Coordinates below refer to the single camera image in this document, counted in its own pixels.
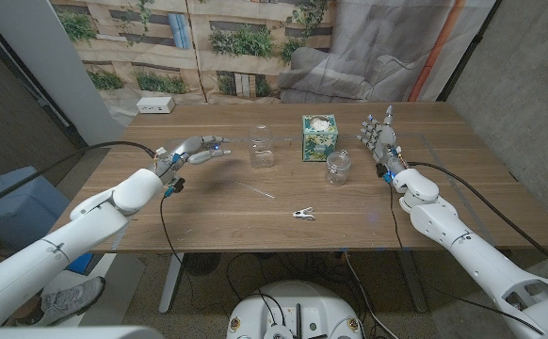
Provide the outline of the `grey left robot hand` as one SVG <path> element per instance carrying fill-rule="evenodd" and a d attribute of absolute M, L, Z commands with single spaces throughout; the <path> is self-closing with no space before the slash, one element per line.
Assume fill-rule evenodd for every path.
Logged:
<path fill-rule="evenodd" d="M 229 139 L 224 137 L 194 136 L 186 139 L 172 150 L 161 147 L 155 151 L 153 172 L 164 185 L 167 185 L 184 164 L 198 165 L 214 157 L 230 154 L 231 151 L 221 148 L 221 144 L 226 142 L 229 142 Z"/>

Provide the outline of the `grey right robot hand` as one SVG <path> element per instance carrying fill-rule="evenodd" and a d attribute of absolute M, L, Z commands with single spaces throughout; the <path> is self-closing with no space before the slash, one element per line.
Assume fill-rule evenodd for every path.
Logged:
<path fill-rule="evenodd" d="M 362 122 L 361 134 L 357 135 L 357 139 L 373 154 L 377 176 L 387 183 L 391 183 L 399 172 L 408 168 L 401 159 L 401 148 L 396 143 L 392 121 L 393 107 L 389 105 L 383 123 L 369 115 L 368 121 Z"/>

